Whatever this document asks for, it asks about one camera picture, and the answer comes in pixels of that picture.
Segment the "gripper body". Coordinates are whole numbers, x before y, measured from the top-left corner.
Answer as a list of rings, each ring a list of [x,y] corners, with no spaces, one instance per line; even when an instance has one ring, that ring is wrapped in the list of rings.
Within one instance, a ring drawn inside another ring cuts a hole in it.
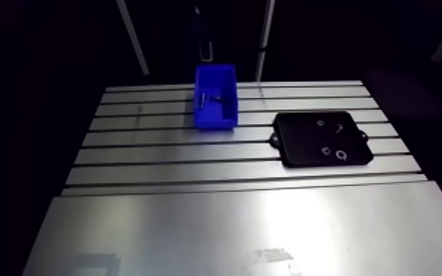
[[[195,34],[198,39],[200,61],[212,62],[214,60],[212,41],[209,34],[208,24],[200,10],[199,4],[195,5]]]

